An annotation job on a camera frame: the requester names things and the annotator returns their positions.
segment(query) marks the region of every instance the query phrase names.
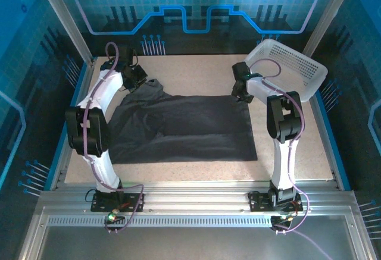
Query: white plastic basket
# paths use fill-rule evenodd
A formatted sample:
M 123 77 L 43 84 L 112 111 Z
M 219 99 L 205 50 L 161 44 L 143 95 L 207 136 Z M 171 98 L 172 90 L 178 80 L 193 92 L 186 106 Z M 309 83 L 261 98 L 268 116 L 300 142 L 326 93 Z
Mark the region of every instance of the white plastic basket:
M 308 101 L 315 94 L 328 73 L 325 66 L 272 39 L 263 40 L 245 58 L 245 62 L 250 67 L 264 58 L 277 61 L 282 68 L 279 76 L 267 81 L 285 92 L 297 91 L 301 102 Z M 260 61 L 250 70 L 264 77 L 273 76 L 279 71 L 278 66 L 271 61 Z

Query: purple cable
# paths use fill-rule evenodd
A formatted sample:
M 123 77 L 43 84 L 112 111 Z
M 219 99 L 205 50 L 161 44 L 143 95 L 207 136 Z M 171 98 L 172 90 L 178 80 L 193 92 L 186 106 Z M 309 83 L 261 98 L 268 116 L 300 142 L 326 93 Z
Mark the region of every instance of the purple cable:
M 274 226 L 278 226 L 278 227 L 283 228 L 283 229 L 288 229 L 287 226 L 283 226 L 283 225 L 280 225 L 280 224 L 275 224 Z M 301 233 L 300 231 L 297 231 L 297 230 L 294 230 L 293 232 L 295 232 L 297 235 L 300 235 L 304 239 L 307 239 L 309 242 L 311 242 L 317 248 L 317 250 L 319 250 L 321 252 L 321 254 L 323 254 L 327 259 L 333 260 L 315 241 L 313 241 L 307 235 L 305 235 L 305 234 L 303 234 L 303 233 Z
M 273 59 L 264 58 L 264 59 L 259 59 L 258 61 L 254 62 L 254 63 L 249 67 L 249 69 L 251 69 L 253 65 L 255 65 L 256 63 L 258 63 L 258 62 L 260 62 L 260 61 L 270 61 L 270 62 L 275 63 L 275 64 L 278 66 L 278 68 L 279 68 L 278 73 L 275 74 L 275 75 L 273 75 L 273 76 L 263 77 L 263 78 L 262 78 L 262 84 L 263 84 L 265 87 L 267 87 L 267 88 L 269 88 L 269 89 L 271 89 L 271 90 L 273 90 L 273 91 L 275 91 L 275 92 L 278 92 L 278 93 L 280 93 L 281 95 L 284 95 L 288 100 L 290 100 L 290 101 L 293 103 L 293 105 L 295 106 L 296 110 L 299 112 L 300 119 L 301 119 L 301 130 L 300 130 L 300 132 L 299 132 L 299 133 L 298 133 L 298 134 L 297 134 L 297 135 L 290 141 L 290 145 L 289 145 L 289 150 L 288 150 L 288 177 L 289 177 L 289 179 L 290 179 L 290 182 L 292 183 L 292 186 L 295 188 L 295 190 L 297 190 L 299 193 L 301 193 L 302 195 L 304 195 L 305 198 L 307 199 L 307 210 L 306 210 L 306 212 L 305 212 L 305 214 L 304 214 L 304 216 L 303 216 L 303 218 L 302 218 L 302 220 L 301 220 L 300 223 L 298 223 L 298 224 L 297 224 L 295 227 L 293 227 L 292 229 L 287 229 L 286 231 L 283 232 L 283 233 L 286 234 L 286 233 L 295 231 L 295 229 L 297 229 L 299 226 L 301 226 L 302 223 L 303 223 L 303 222 L 305 221 L 305 219 L 307 218 L 308 211 L 310 210 L 310 199 L 309 199 L 308 195 L 296 186 L 295 182 L 291 179 L 291 176 L 290 176 L 290 162 L 291 162 L 291 150 L 292 150 L 292 144 L 293 144 L 294 141 L 298 140 L 298 139 L 300 138 L 300 136 L 302 135 L 302 133 L 303 133 L 303 131 L 304 131 L 304 129 L 305 129 L 305 119 L 304 119 L 304 115 L 303 115 L 302 109 L 299 107 L 299 105 L 297 104 L 297 102 L 296 102 L 291 96 L 289 96 L 287 93 L 285 93 L 285 92 L 282 91 L 282 90 L 276 89 L 275 87 L 271 86 L 270 84 L 266 83 L 266 81 L 265 81 L 266 78 L 269 78 L 269 77 L 277 77 L 277 76 L 280 75 L 280 73 L 282 72 L 282 67 L 280 66 L 280 64 L 279 64 L 277 61 L 273 60 Z
M 118 49 L 118 46 L 117 44 L 115 44 L 114 42 L 108 42 L 106 44 L 106 48 L 105 48 L 105 51 L 106 51 L 106 56 L 108 58 L 110 58 L 109 54 L 108 54 L 108 47 L 112 45 L 114 46 L 115 48 L 115 61 L 114 61 L 114 64 L 113 66 L 110 68 L 110 70 L 108 71 L 108 73 L 103 77 L 103 79 L 101 79 L 99 81 L 99 83 L 96 84 L 96 86 L 94 87 L 94 90 L 91 92 L 90 94 L 90 97 L 89 97 L 89 101 L 88 101 L 88 104 L 86 104 L 86 108 L 85 108 L 85 113 L 83 114 L 83 156 L 90 162 L 90 166 L 91 166 L 91 170 L 94 174 L 94 177 L 95 179 L 98 181 L 98 183 L 100 183 L 102 186 L 104 186 L 106 189 L 109 189 L 109 190 L 113 190 L 113 191 L 116 191 L 116 192 L 123 192 L 124 190 L 129 190 L 129 189 L 134 189 L 136 187 L 141 187 L 142 190 L 140 191 L 140 195 L 139 195 L 139 198 L 138 198 L 138 201 L 136 202 L 136 205 L 135 207 L 133 208 L 133 212 L 131 214 L 131 217 L 129 218 L 129 220 L 126 222 L 126 224 L 124 226 L 122 226 L 122 228 L 119 229 L 119 231 L 122 231 L 124 230 L 132 221 L 132 218 L 133 216 L 135 215 L 135 212 L 136 210 L 138 209 L 138 206 L 139 206 L 139 203 L 140 203 L 140 200 L 142 199 L 142 196 L 143 196 L 143 191 L 144 191 L 144 185 L 143 184 L 137 184 L 135 186 L 132 186 L 132 187 L 125 187 L 125 188 L 120 188 L 120 189 L 115 189 L 113 187 L 110 187 L 109 185 L 105 184 L 103 182 L 103 180 L 99 177 L 98 173 L 96 172 L 95 170 L 95 167 L 94 167 L 94 163 L 95 161 L 88 155 L 88 128 L 86 126 L 87 124 L 87 120 L 88 120 L 88 115 L 89 115 L 89 108 L 90 108 L 90 105 L 91 105 L 91 102 L 92 102 L 92 99 L 93 97 L 95 96 L 95 93 L 96 91 L 99 89 L 99 87 L 101 86 L 101 84 L 110 76 L 112 75 L 114 72 L 115 72 L 115 67 L 118 63 L 118 59 L 119 59 L 119 49 Z

